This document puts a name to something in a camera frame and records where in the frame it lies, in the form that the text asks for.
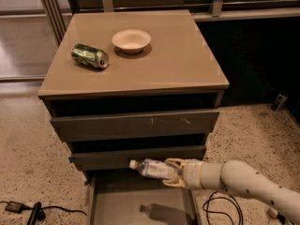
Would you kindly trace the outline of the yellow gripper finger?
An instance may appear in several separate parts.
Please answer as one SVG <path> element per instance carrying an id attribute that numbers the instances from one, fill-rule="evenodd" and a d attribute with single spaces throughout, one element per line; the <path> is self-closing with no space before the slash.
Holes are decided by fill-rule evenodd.
<path id="1" fill-rule="evenodd" d="M 188 159 L 169 157 L 169 158 L 165 159 L 165 163 L 170 165 L 170 166 L 175 167 L 178 170 L 182 170 L 186 166 L 186 164 L 188 163 Z"/>
<path id="2" fill-rule="evenodd" d="M 185 182 L 181 178 L 175 179 L 175 180 L 163 179 L 162 183 L 165 186 L 171 187 L 171 188 L 186 188 L 187 187 Z"/>

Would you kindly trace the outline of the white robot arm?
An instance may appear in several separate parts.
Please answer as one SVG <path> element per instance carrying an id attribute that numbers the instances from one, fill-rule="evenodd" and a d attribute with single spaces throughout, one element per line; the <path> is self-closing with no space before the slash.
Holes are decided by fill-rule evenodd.
<path id="1" fill-rule="evenodd" d="M 165 163 L 179 170 L 176 180 L 163 181 L 166 186 L 210 189 L 255 199 L 269 205 L 295 225 L 300 225 L 300 193 L 276 184 L 246 162 L 209 163 L 198 159 L 167 158 Z"/>

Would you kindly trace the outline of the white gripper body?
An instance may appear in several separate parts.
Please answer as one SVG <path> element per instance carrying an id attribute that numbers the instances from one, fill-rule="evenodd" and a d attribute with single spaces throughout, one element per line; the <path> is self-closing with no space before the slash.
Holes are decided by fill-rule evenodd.
<path id="1" fill-rule="evenodd" d="M 203 189 L 202 169 L 205 163 L 197 159 L 186 160 L 182 168 L 182 180 L 186 188 Z"/>

